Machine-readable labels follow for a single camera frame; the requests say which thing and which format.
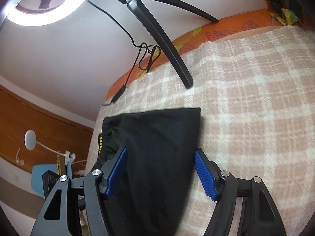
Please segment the black sport pants yellow print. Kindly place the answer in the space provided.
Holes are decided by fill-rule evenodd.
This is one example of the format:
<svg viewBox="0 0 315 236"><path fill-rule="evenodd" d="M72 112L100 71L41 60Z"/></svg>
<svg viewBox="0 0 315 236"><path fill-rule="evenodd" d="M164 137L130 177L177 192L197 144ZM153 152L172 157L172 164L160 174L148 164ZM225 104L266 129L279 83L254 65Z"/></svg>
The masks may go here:
<svg viewBox="0 0 315 236"><path fill-rule="evenodd" d="M191 184L200 108L123 113L103 120L95 168L126 148L128 162L105 202L115 235L174 235Z"/></svg>

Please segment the white clip desk lamp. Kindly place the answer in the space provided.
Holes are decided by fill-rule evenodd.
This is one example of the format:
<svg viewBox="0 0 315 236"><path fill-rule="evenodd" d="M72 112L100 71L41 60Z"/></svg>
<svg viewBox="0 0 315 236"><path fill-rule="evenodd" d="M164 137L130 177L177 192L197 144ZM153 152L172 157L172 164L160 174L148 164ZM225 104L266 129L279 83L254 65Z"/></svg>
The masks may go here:
<svg viewBox="0 0 315 236"><path fill-rule="evenodd" d="M65 164L67 165L68 163L72 164L75 159L76 159L76 155L74 153L70 153L69 151L66 151L65 153L61 153L59 151L55 151L51 148L49 148L48 146L42 144L41 142L39 142L37 140L37 136L36 136L36 133L29 129L26 133L25 133L25 136L24 136L24 144L25 144L25 147L26 149L32 151L35 149L35 147L37 145L43 147L44 149L56 154L56 155L59 155L59 156L62 156L64 157L65 159Z"/></svg>

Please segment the beige plaid blanket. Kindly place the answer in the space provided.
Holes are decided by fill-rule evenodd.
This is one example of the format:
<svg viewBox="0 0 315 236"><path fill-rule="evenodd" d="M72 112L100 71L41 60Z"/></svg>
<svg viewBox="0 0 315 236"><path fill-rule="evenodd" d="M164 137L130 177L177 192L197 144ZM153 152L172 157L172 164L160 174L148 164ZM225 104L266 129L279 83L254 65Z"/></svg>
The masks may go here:
<svg viewBox="0 0 315 236"><path fill-rule="evenodd" d="M200 107L199 144L207 157L234 176L259 176L287 234L299 235L314 213L314 31L286 26L209 41L184 60L192 88L166 63L99 110L86 169L97 160L105 117Z"/></svg>

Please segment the orange patterned bed sheet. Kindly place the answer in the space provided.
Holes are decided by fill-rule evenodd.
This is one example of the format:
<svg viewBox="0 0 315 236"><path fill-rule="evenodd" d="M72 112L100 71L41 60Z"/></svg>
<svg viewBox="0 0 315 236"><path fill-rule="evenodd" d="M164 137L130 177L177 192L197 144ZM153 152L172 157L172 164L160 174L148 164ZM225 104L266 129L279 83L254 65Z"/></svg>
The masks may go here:
<svg viewBox="0 0 315 236"><path fill-rule="evenodd" d="M220 19L219 23L209 23L207 25L201 26L180 36L172 43L179 54L183 55L196 49L204 42L216 41L238 32L270 26L281 26L281 24L271 17L271 15L267 12L267 9L256 10L253 12L222 18ZM162 52L158 59L155 60L151 66L150 71L168 62L169 60ZM109 88L106 100L110 99L116 94L116 92L121 88L122 84L124 84L127 80L129 73L130 70L127 71ZM141 70L138 68L138 65L136 65L131 73L131 76L129 77L127 84L129 85L135 79L140 78L146 73L146 70Z"/></svg>

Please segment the black tripod stand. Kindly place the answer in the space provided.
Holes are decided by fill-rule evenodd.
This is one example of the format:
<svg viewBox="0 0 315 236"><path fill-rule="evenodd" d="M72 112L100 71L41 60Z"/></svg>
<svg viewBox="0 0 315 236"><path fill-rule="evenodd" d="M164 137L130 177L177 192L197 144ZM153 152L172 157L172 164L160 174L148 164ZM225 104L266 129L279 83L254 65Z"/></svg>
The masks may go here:
<svg viewBox="0 0 315 236"><path fill-rule="evenodd" d="M141 0L118 0L120 3L125 4L139 22L145 27L149 34L156 41L157 45L162 49L166 57L169 59L177 75L181 79L186 89L193 86L193 78L183 62L181 56L173 45L172 41L163 30L161 25L155 19L153 14L147 9ZM181 0L153 0L164 4L169 4L180 9L186 10L200 17L207 19L212 23L218 23L219 20L211 16L207 12L194 7Z"/></svg>

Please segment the hanging items on wall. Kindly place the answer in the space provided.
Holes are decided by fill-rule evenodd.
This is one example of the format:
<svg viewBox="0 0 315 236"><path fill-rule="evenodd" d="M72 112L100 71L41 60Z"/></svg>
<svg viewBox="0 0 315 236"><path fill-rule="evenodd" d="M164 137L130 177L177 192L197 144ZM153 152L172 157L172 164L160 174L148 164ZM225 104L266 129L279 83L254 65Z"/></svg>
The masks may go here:
<svg viewBox="0 0 315 236"><path fill-rule="evenodd" d="M298 0L264 0L267 12L283 26L304 26L307 15Z"/></svg>

